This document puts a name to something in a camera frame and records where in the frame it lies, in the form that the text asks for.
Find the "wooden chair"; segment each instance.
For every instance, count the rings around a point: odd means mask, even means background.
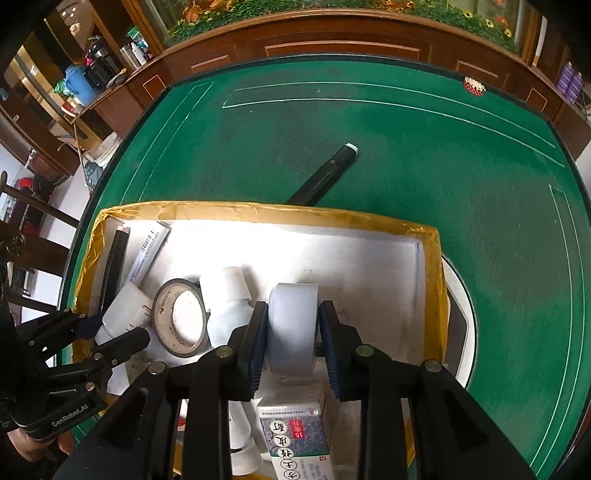
[[[8,174],[0,174],[0,195],[6,193],[42,212],[51,215],[74,228],[78,227],[78,220],[74,217],[46,204],[45,202],[22,192],[7,184]],[[2,260],[12,262],[15,266],[31,270],[41,270],[61,277],[66,267],[68,249],[60,244],[21,232],[18,228],[0,221],[0,256]],[[11,289],[4,291],[9,303],[39,310],[53,312],[56,307],[37,300],[29,299]]]

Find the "green felt table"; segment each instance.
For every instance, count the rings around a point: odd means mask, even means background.
[[[358,159],[319,206],[439,230],[476,317],[468,390],[548,478],[590,386],[588,200],[546,120],[493,89],[471,95],[453,72],[313,55],[167,88],[87,207],[63,304],[99,210],[147,200],[284,203],[347,142]]]

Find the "blue container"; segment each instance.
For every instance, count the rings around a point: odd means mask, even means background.
[[[66,69],[66,86],[68,90],[78,97],[82,105],[87,106],[92,103],[99,91],[92,88],[84,75],[84,67],[71,65]]]

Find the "black electrical tape roll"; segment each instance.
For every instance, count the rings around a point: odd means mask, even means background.
[[[195,317],[189,321],[201,321],[202,331],[198,339],[189,341],[177,330],[173,322],[174,304],[178,297],[189,291],[197,299]],[[158,340],[166,350],[179,358],[188,358],[210,349],[209,338],[207,337],[207,319],[209,315],[205,312],[201,289],[195,283],[184,278],[174,278],[160,287],[154,304],[152,305],[152,320]]]

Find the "red object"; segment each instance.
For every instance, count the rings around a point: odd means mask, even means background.
[[[483,84],[469,77],[464,78],[463,85],[468,92],[470,92],[472,95],[476,95],[477,97],[483,96],[486,92],[486,88]]]
[[[33,177],[23,177],[17,180],[15,188],[21,190],[24,187],[29,187],[33,190]]]
[[[503,25],[504,28],[509,28],[509,23],[505,17],[499,16],[495,18],[496,22],[500,25]]]
[[[293,419],[289,421],[291,434],[295,439],[305,439],[306,434],[304,432],[304,425],[300,419]]]

